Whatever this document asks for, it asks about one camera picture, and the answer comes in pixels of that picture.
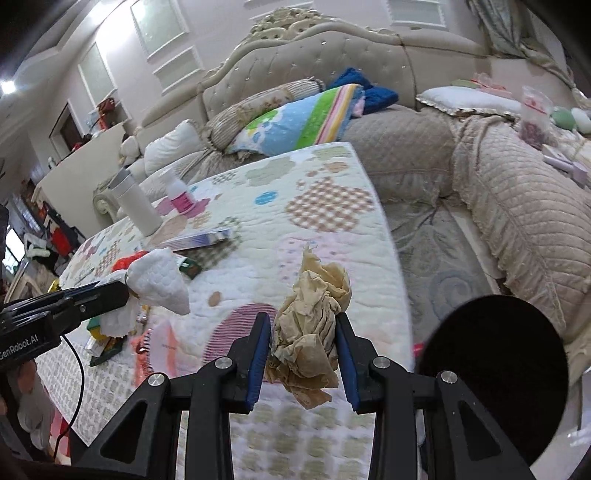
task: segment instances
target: rug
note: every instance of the rug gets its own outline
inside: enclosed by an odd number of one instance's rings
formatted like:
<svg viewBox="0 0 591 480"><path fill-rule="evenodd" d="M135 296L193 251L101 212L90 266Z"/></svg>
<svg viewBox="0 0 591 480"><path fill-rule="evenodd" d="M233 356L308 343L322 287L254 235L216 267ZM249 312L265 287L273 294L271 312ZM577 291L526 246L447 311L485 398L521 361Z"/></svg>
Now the rug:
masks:
<svg viewBox="0 0 591 480"><path fill-rule="evenodd" d="M464 233L441 200L382 204L410 300L414 343L468 300L493 294Z"/></svg>

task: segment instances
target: beige quilted bedspread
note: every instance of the beige quilted bedspread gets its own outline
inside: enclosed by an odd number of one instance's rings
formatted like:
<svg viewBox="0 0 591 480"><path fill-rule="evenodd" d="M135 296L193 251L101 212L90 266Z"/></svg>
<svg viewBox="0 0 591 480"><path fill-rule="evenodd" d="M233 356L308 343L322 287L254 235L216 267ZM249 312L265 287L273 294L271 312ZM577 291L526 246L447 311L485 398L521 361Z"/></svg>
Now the beige quilted bedspread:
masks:
<svg viewBox="0 0 591 480"><path fill-rule="evenodd" d="M435 205L452 192L454 138L428 112L394 105L352 119L342 141L353 145L382 201Z"/></svg>
<svg viewBox="0 0 591 480"><path fill-rule="evenodd" d="M575 380L587 367L591 341L591 194L545 164L500 117L449 123L456 137L453 189L506 271L507 286L570 344Z"/></svg>

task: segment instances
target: red object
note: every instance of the red object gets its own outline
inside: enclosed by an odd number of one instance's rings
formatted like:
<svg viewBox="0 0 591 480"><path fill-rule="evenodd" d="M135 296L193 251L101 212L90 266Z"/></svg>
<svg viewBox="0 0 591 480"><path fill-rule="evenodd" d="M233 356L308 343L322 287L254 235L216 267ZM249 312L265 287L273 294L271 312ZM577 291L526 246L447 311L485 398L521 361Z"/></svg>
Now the red object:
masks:
<svg viewBox="0 0 591 480"><path fill-rule="evenodd" d="M115 99L108 97L96 106L101 115L115 110Z"/></svg>
<svg viewBox="0 0 591 480"><path fill-rule="evenodd" d="M56 408L56 413L53 417L53 421L51 422L51 429L50 429L50 447L55 448L57 438L60 434L66 431L68 428L68 422L66 419L61 415L59 410ZM59 462L68 460L70 458L70 432L66 433L66 435L60 441L59 447L60 456L57 458Z"/></svg>
<svg viewBox="0 0 591 480"><path fill-rule="evenodd" d="M134 262L138 258L142 258L147 253L148 252L146 250L142 250L128 257L120 258L117 260L117 262L115 262L115 265L113 265L111 271L116 272L117 270L127 270L129 266L132 264L132 262Z"/></svg>
<svg viewBox="0 0 591 480"><path fill-rule="evenodd" d="M424 343L415 343L413 346L413 355L414 357L418 357L419 355L421 355L421 352L423 351L423 347L425 346Z"/></svg>
<svg viewBox="0 0 591 480"><path fill-rule="evenodd" d="M57 227L51 234L51 243L56 247L57 253L62 257L67 257L72 251L72 246L68 241L66 234Z"/></svg>
<svg viewBox="0 0 591 480"><path fill-rule="evenodd" d="M109 129L109 125L107 125L104 115L100 116L99 121L98 121L98 125L101 130L108 130Z"/></svg>

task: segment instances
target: window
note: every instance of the window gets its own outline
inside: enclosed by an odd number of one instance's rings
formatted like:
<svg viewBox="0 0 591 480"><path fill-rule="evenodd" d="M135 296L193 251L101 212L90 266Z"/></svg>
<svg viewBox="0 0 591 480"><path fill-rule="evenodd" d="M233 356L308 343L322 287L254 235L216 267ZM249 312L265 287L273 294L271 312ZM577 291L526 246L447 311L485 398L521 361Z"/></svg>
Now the window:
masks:
<svg viewBox="0 0 591 480"><path fill-rule="evenodd" d="M179 83L203 71L196 57L194 49L188 48L154 72L154 75L158 77L162 84L163 93L172 90Z"/></svg>
<svg viewBox="0 0 591 480"><path fill-rule="evenodd" d="M115 91L113 79L96 43L93 43L89 51L86 52L78 64L78 69L93 105L98 105Z"/></svg>
<svg viewBox="0 0 591 480"><path fill-rule="evenodd" d="M31 200L31 196L28 192L35 189L35 184L29 180L26 186L26 190L23 191L22 197L18 194L13 194L9 200L11 206L14 208L14 213L21 220L25 231L29 231L34 235L40 236L43 233L43 228L40 225L43 224L44 214L35 202Z"/></svg>
<svg viewBox="0 0 591 480"><path fill-rule="evenodd" d="M173 0L138 0L131 15L148 58L187 31Z"/></svg>
<svg viewBox="0 0 591 480"><path fill-rule="evenodd" d="M446 23L437 0L387 0L393 25L445 28Z"/></svg>
<svg viewBox="0 0 591 480"><path fill-rule="evenodd" d="M70 104L66 106L57 117L56 123L51 129L49 140L56 149L61 159L66 158L78 142L82 142L82 133L78 130L78 126L74 121Z"/></svg>
<svg viewBox="0 0 591 480"><path fill-rule="evenodd" d="M18 264L25 256L25 246L21 242L17 233L10 225L8 225L6 234L6 247L4 251L4 260L2 263L11 272L16 272Z"/></svg>

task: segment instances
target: red bag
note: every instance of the red bag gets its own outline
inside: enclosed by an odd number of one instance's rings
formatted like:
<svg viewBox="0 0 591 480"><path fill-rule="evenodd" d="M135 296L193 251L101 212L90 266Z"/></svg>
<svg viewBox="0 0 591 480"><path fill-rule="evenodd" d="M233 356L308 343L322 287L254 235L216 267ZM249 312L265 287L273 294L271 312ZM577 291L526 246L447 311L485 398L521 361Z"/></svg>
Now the red bag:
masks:
<svg viewBox="0 0 591 480"><path fill-rule="evenodd" d="M113 97L108 97L97 105L99 114L104 115L105 113L112 112L115 110L115 100Z"/></svg>
<svg viewBox="0 0 591 480"><path fill-rule="evenodd" d="M66 234L59 227L57 227L51 234L51 243L56 247L57 252L62 257L67 257L72 251L72 246L70 245Z"/></svg>

